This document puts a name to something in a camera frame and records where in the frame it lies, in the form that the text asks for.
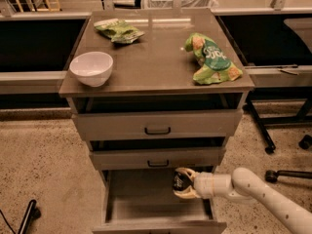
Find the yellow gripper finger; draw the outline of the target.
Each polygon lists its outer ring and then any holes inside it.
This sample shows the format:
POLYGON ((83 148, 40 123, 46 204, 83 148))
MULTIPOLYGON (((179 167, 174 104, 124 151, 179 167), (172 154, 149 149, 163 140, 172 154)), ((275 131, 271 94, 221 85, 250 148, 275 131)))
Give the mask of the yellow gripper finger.
POLYGON ((184 176, 187 176, 191 181, 193 181, 195 179, 195 177, 199 174, 198 172, 192 170, 192 169, 189 169, 189 168, 184 168, 184 167, 181 167, 181 168, 176 168, 175 169, 178 173, 184 175, 184 176))
POLYGON ((196 192, 196 190, 192 186, 188 186, 186 189, 182 191, 175 190, 174 194, 181 199, 200 198, 200 195, 196 192))

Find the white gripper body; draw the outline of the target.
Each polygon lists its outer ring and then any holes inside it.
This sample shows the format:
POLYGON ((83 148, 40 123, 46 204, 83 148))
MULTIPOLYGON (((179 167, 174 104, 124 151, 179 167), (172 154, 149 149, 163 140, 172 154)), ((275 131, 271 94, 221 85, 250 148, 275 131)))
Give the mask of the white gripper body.
POLYGON ((231 175, 215 175, 199 173, 193 187, 200 198, 208 199, 215 196, 227 197, 233 190, 231 175))

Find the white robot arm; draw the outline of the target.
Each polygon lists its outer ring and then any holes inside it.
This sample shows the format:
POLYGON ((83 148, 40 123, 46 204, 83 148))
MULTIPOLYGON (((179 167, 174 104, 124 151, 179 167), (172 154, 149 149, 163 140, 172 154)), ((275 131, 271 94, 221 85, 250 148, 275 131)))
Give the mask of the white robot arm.
POLYGON ((237 168, 231 175, 177 168, 173 192, 182 199, 223 197, 235 203, 258 201, 292 234, 312 234, 312 214, 246 168, 237 168))

